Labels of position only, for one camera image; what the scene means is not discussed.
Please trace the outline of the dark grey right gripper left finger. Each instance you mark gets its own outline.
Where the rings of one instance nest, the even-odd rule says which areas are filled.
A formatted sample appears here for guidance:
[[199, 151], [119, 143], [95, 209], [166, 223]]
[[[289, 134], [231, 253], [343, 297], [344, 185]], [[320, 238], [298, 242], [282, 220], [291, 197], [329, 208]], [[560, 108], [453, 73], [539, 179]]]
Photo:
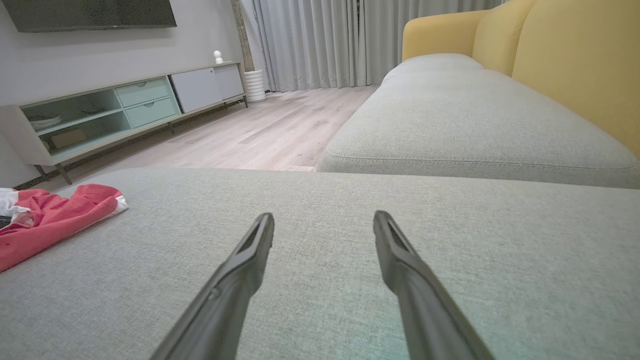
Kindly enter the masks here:
[[233, 360], [250, 299], [265, 276], [274, 216], [258, 215], [154, 351], [153, 360]]

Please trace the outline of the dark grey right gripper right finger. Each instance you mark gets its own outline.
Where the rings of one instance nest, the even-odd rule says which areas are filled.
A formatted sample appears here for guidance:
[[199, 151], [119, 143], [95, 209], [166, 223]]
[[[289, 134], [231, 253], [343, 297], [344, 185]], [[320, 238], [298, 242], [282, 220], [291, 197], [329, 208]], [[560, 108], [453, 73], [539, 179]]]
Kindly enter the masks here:
[[412, 360], [491, 360], [493, 355], [441, 281], [384, 210], [374, 214], [382, 280], [396, 295]]

